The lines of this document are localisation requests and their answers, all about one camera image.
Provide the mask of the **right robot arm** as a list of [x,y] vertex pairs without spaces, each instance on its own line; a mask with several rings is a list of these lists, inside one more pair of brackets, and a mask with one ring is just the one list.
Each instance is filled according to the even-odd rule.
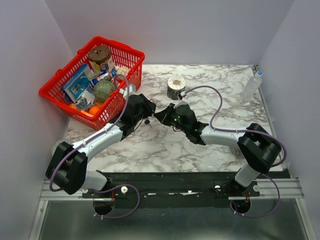
[[230,191],[241,196],[248,186],[261,174],[267,174],[280,154],[282,147],[263,127],[252,123],[243,129],[217,130],[208,123],[197,120],[188,104],[171,103],[164,110],[154,114],[163,125],[183,132],[196,145],[220,145],[238,150],[246,164],[240,168],[230,183]]

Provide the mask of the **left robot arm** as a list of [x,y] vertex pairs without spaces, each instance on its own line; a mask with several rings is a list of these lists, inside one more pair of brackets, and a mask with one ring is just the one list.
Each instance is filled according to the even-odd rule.
[[101,198],[107,197],[111,191],[109,175],[100,170],[88,170],[88,163],[109,146],[128,137],[140,121],[151,117],[155,111],[153,101],[143,94],[133,94],[122,112],[99,131],[74,143],[58,141],[45,173],[49,179],[49,189],[69,195],[88,189]]

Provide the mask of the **black-headed key bunch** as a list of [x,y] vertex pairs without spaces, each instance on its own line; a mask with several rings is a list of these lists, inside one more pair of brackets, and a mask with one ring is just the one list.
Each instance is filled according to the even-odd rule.
[[152,128],[151,122],[150,122],[149,119],[146,119],[146,120],[144,121],[144,124],[145,124],[146,126],[149,126],[150,128]]

